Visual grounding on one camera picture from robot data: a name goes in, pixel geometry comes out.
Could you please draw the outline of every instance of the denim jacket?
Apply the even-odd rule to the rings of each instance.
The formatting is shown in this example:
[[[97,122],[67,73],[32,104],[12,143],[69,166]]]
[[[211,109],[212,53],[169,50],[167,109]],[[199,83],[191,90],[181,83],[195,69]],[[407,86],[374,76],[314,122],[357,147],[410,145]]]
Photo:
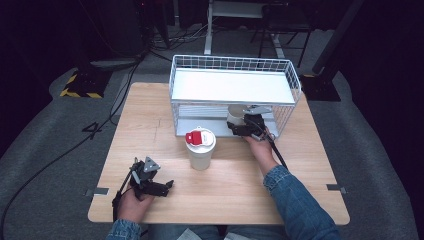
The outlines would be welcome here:
[[[333,219],[286,168],[274,167],[263,184],[275,201],[290,239],[340,239]],[[106,239],[139,239],[140,232],[138,224],[117,220]]]

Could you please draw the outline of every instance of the hand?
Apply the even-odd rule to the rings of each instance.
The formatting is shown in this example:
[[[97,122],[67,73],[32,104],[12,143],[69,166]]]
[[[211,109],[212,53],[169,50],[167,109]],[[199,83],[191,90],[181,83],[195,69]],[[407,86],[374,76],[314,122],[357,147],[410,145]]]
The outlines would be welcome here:
[[[266,175],[271,169],[278,165],[272,155],[272,147],[268,141],[256,141],[252,137],[243,137],[249,143],[250,150],[259,163],[262,175]]]
[[[140,223],[155,197],[144,194],[140,198],[135,197],[134,190],[128,185],[128,190],[119,201],[118,219]]]

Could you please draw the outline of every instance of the wire rack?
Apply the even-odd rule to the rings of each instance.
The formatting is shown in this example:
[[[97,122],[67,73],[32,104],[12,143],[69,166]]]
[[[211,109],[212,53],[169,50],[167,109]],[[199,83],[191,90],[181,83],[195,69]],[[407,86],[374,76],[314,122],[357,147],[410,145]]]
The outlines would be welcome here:
[[[196,72],[197,78],[201,76],[200,78],[203,81],[208,81],[210,83],[209,88],[219,85],[216,94],[210,93],[209,98],[203,95],[193,97],[190,94],[187,97],[178,97],[176,89],[184,88],[185,93],[195,91],[195,89],[190,89],[190,85],[181,87],[180,82],[190,78],[190,75],[184,75],[184,79],[179,75],[187,71]],[[288,86],[288,91],[274,93],[275,97],[286,95],[290,101],[265,101],[268,92],[275,90],[273,86],[268,86],[265,93],[264,91],[257,94],[248,93],[249,89],[255,91],[260,89],[260,87],[263,87],[262,83],[271,78],[274,78],[278,85],[282,82]],[[226,98],[225,93],[222,92],[234,88],[236,81],[240,85],[240,81],[242,82],[244,79],[247,79],[246,85],[254,86],[248,90],[243,89],[244,92],[236,94],[235,99],[234,96],[233,98]],[[175,55],[171,66],[169,94],[177,136],[183,136],[197,126],[210,129],[217,137],[232,136],[231,130],[226,125],[228,106],[230,104],[246,104],[262,105],[272,110],[271,113],[263,114],[263,118],[270,131],[276,137],[279,137],[301,97],[301,86],[292,62],[285,59]]]

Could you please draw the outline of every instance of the white cup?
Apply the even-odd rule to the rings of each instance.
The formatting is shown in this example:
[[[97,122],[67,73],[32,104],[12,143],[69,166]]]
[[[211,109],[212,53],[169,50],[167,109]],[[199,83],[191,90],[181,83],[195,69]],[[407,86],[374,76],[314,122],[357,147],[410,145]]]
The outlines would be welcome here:
[[[186,146],[190,165],[196,170],[205,170],[211,163],[216,137],[206,128],[197,127],[186,134]]]

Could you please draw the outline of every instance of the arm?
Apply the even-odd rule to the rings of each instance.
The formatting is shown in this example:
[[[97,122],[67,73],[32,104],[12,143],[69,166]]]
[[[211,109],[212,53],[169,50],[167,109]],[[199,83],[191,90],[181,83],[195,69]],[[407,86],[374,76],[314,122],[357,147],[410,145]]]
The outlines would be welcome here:
[[[333,219],[320,207],[305,186],[280,166],[268,141],[245,137],[264,175],[290,239],[340,239]]]
[[[133,189],[128,189],[121,198],[118,207],[118,219],[113,223],[107,240],[138,240],[141,227],[138,223],[143,219],[154,196],[142,195],[137,199]]]

